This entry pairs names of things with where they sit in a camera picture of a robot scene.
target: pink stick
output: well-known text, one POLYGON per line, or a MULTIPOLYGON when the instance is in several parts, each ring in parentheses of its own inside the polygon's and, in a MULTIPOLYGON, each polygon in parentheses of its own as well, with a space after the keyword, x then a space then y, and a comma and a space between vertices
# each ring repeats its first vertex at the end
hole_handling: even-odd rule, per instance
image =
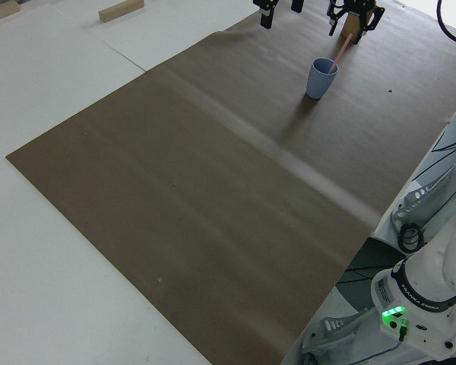
POLYGON ((340 60, 341 56, 343 55, 344 50, 348 47, 348 44, 350 43, 351 38, 353 38, 353 33, 348 34, 347 40, 344 41, 343 46, 340 49, 340 52, 337 54, 336 59, 333 61, 333 65, 329 69, 328 74, 332 73, 332 71, 336 67, 336 64, 338 63, 338 61, 340 60))

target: blue cup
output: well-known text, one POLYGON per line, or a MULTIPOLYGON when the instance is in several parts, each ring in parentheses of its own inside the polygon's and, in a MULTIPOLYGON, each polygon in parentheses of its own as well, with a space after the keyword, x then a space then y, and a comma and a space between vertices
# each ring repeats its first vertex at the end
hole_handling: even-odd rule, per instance
POLYGON ((322 98, 340 69, 339 66, 336 65, 333 71, 329 73, 332 65, 333 61, 331 59, 315 59, 312 62, 306 86, 306 94, 308 97, 311 97, 312 99, 322 98))

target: white robot link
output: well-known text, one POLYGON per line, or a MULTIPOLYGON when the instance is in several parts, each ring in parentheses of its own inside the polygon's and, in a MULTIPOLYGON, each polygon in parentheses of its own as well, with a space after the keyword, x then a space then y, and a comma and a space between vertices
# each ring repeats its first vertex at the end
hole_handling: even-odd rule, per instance
POLYGON ((326 317, 303 365, 418 365, 456 357, 456 215, 420 251, 372 280, 370 310, 326 317))

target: green light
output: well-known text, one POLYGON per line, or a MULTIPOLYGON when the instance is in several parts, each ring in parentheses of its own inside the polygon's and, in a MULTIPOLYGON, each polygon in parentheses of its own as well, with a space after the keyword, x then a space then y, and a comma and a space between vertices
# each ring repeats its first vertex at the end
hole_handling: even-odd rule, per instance
POLYGON ((395 308, 385 310, 382 313, 382 317, 385 318, 385 317, 393 316, 394 314, 402 313, 402 312, 405 312, 405 306, 396 306, 395 308))

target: brown paper sheet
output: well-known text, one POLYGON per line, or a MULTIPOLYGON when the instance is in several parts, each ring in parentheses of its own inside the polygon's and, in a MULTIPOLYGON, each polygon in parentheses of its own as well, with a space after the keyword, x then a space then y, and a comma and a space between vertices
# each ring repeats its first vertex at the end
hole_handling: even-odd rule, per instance
POLYGON ((456 109, 456 45, 380 4, 318 102, 342 40, 280 2, 8 159, 214 365, 278 364, 456 109))

